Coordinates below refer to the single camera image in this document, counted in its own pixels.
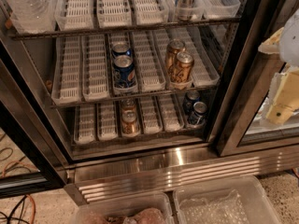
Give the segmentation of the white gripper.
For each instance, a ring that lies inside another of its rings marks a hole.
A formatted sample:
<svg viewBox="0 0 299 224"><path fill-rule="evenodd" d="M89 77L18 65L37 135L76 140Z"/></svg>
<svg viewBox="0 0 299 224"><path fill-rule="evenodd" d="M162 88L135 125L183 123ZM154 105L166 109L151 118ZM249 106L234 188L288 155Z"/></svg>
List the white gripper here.
<svg viewBox="0 0 299 224"><path fill-rule="evenodd" d="M264 54L278 54L281 61L299 67L299 9L285 25L259 47ZM299 69L276 73L269 90L269 108L265 117L276 125L284 124L299 108Z"/></svg>

